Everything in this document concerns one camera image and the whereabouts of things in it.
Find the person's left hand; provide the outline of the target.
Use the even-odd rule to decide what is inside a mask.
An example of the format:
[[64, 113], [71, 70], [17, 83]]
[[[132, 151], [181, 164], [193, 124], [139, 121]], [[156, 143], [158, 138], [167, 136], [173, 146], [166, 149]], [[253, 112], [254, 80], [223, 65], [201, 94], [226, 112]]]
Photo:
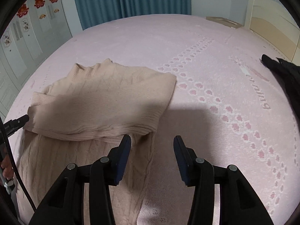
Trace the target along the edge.
[[8, 155], [6, 155], [1, 162], [1, 168], [3, 169], [3, 176], [10, 180], [14, 176], [14, 170]]

